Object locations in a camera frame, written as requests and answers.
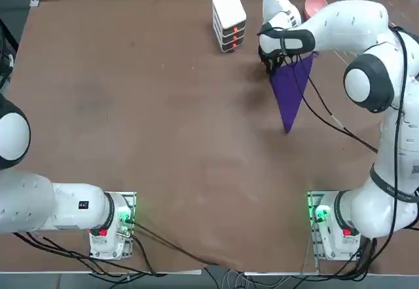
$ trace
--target purple cloth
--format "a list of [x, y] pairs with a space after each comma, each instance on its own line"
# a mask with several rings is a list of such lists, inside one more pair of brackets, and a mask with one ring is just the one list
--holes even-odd
[[285, 133], [291, 131], [302, 100], [301, 92], [295, 82], [296, 78], [301, 90], [304, 92], [312, 64], [313, 54], [311, 53], [309, 56], [303, 58], [302, 61], [292, 63], [290, 66], [284, 65], [278, 68], [275, 74], [270, 77], [270, 83], [274, 90], [278, 106], [280, 107]]

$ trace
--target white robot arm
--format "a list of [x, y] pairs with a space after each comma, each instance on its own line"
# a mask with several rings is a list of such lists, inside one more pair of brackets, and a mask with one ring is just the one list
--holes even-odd
[[123, 219], [133, 219], [135, 194], [104, 193], [83, 183], [51, 183], [11, 168], [26, 155], [31, 130], [26, 116], [0, 94], [0, 233], [89, 229], [90, 253], [100, 259], [130, 256]]
[[[265, 7], [274, 0], [264, 0]], [[327, 259], [347, 260], [367, 238], [388, 235], [394, 205], [394, 140], [403, 82], [403, 50], [388, 27], [384, 6], [370, 1], [340, 1], [321, 9], [293, 27], [279, 11], [264, 22], [259, 34], [259, 54], [268, 70], [280, 67], [285, 56], [312, 51], [342, 50], [359, 54], [344, 72], [348, 97], [371, 113], [384, 113], [380, 147], [370, 176], [359, 189], [324, 195], [318, 210], [319, 230]], [[399, 129], [399, 167], [395, 229], [412, 223], [419, 199], [419, 37], [400, 31], [407, 50], [407, 85], [403, 120]]]

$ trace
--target brown tabletop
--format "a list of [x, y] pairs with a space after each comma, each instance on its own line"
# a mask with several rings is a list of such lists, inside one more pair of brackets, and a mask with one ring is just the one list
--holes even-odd
[[[419, 31], [414, 1], [373, 1], [395, 24]], [[257, 55], [262, 0], [242, 2], [244, 45], [222, 54], [211, 0], [43, 0], [30, 10], [9, 95], [33, 135], [18, 168], [53, 182], [136, 191], [140, 222], [215, 263], [300, 272], [310, 230], [306, 192], [359, 187], [374, 155], [305, 106], [283, 133]], [[301, 8], [304, 0], [291, 2]], [[322, 52], [312, 79], [335, 116], [377, 145], [380, 118], [345, 97], [341, 57]], [[326, 114], [310, 87], [306, 97]], [[48, 235], [88, 253], [86, 231]], [[201, 266], [142, 239], [157, 270]], [[418, 274], [416, 239], [397, 232], [370, 272]], [[2, 271], [86, 270], [12, 235], [0, 244]], [[145, 269], [137, 252], [121, 263]], [[305, 271], [315, 271], [312, 250]]]

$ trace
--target pink bowl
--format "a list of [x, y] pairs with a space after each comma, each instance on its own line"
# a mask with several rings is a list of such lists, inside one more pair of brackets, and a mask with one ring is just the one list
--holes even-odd
[[304, 14], [306, 19], [313, 17], [319, 10], [327, 5], [326, 0], [306, 0], [304, 4]]

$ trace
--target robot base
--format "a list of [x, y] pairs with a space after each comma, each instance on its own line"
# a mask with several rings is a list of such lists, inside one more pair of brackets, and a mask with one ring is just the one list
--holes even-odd
[[359, 248], [361, 235], [344, 235], [336, 221], [333, 205], [337, 193], [309, 191], [307, 194], [314, 254], [319, 260], [348, 261]]
[[115, 211], [112, 224], [100, 235], [89, 233], [90, 255], [102, 260], [120, 260], [132, 255], [131, 233], [134, 226], [123, 219], [134, 220], [136, 212], [135, 192], [108, 192], [113, 199]]

